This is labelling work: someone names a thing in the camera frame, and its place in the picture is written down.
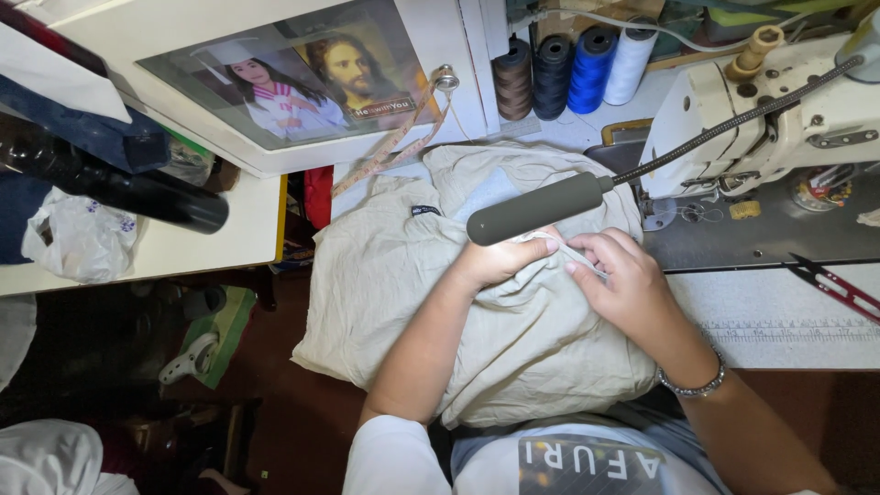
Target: glass pane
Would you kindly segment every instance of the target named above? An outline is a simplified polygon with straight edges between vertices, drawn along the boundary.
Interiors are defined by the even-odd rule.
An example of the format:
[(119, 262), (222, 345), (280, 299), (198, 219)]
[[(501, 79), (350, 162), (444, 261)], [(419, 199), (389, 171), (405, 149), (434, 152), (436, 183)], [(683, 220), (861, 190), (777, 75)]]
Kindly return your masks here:
[[(266, 150), (396, 129), (428, 85), (394, 0), (355, 0), (138, 64)], [(438, 116), (432, 101), (417, 123)]]

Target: floor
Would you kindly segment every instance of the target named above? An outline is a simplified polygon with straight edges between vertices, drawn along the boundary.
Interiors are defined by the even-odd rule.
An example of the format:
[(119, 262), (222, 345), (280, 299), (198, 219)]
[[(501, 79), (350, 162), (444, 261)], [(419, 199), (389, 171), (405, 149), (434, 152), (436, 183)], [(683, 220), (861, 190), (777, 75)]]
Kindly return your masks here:
[[(365, 393), (289, 361), (305, 332), (309, 280), (275, 280), (278, 309), (258, 309), (216, 391), (187, 378), (165, 396), (262, 397), (246, 474), (256, 495), (341, 492)], [(741, 372), (840, 483), (880, 486), (880, 373)]]

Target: power cord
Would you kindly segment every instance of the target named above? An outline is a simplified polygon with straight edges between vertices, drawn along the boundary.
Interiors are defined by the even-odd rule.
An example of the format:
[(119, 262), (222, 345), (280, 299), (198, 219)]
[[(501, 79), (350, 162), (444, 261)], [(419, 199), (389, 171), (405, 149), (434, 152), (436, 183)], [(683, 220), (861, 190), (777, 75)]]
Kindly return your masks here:
[[(671, 29), (667, 29), (662, 26), (651, 26), (648, 24), (636, 24), (635, 22), (626, 22), (625, 20), (617, 20), (616, 18), (609, 18), (606, 16), (600, 16), (599, 14), (594, 13), (594, 12), (579, 11), (578, 9), (540, 9), (538, 11), (526, 14), (525, 16), (517, 19), (514, 22), (511, 22), (510, 23), (510, 30), (513, 32), (519, 31), (523, 27), (526, 27), (533, 22), (538, 22), (539, 20), (546, 18), (547, 14), (556, 13), (556, 12), (577, 14), (577, 15), (581, 15), (581, 16), (584, 16), (587, 18), (592, 18), (592, 19), (595, 19), (595, 20), (598, 20), (601, 22), (605, 22), (607, 24), (610, 24), (612, 26), (617, 26), (617, 27), (623, 27), (623, 28), (632, 27), (633, 29), (643, 29), (646, 31), (653, 30), (653, 31), (659, 31), (660, 33), (667, 33), (671, 36), (678, 38), (679, 41), (681, 41), (682, 43), (684, 43), (688, 47), (693, 48), (693, 49), (700, 51), (700, 52), (709, 52), (709, 53), (723, 52), (723, 51), (727, 51), (727, 50), (730, 50), (733, 48), (741, 48), (741, 47), (744, 47), (745, 45), (749, 44), (749, 39), (746, 38), (745, 40), (738, 41), (738, 42), (732, 43), (730, 45), (724, 45), (722, 47), (704, 47), (702, 45), (698, 45), (698, 44), (694, 43), (693, 41), (688, 40), (686, 37), (682, 36), (681, 34), (678, 34), (675, 31), (672, 31)], [(781, 23), (777, 24), (777, 26), (778, 27), (788, 26), (789, 24), (797, 22), (797, 21), (801, 20), (802, 18), (805, 18), (807, 16), (812, 15), (813, 13), (814, 12), (803, 12), (803, 13), (797, 14), (794, 17), (787, 18), (787, 19), (783, 20)]]

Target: black thermos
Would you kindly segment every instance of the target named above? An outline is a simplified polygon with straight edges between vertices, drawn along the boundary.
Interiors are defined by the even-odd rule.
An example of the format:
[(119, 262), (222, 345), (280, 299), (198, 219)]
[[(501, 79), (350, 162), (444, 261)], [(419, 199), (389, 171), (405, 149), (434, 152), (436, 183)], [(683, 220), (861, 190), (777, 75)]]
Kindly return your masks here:
[(196, 231), (215, 233), (229, 217), (222, 197), (158, 170), (129, 174), (40, 126), (0, 114), (0, 164), (72, 196)]

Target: graduation cap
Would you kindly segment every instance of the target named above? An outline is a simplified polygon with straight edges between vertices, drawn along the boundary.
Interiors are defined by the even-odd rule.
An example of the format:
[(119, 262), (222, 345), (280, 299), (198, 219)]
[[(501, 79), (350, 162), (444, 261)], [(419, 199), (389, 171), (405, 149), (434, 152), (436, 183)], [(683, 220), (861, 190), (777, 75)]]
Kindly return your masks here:
[(232, 81), (230, 81), (226, 76), (217, 72), (213, 67), (208, 65), (204, 60), (202, 60), (198, 55), (209, 53), (211, 56), (216, 58), (218, 62), (223, 65), (230, 65), (233, 63), (244, 62), (245, 60), (256, 57), (253, 54), (254, 51), (260, 51), (255, 48), (255, 41), (259, 41), (260, 38), (236, 38), (234, 40), (221, 41), (219, 43), (215, 43), (213, 45), (208, 45), (207, 47), (201, 47), (194, 50), (190, 53), (190, 56), (194, 56), (202, 65), (205, 66), (205, 69), (208, 69), (211, 74), (214, 74), (214, 77), (220, 79), (225, 85), (231, 85)]

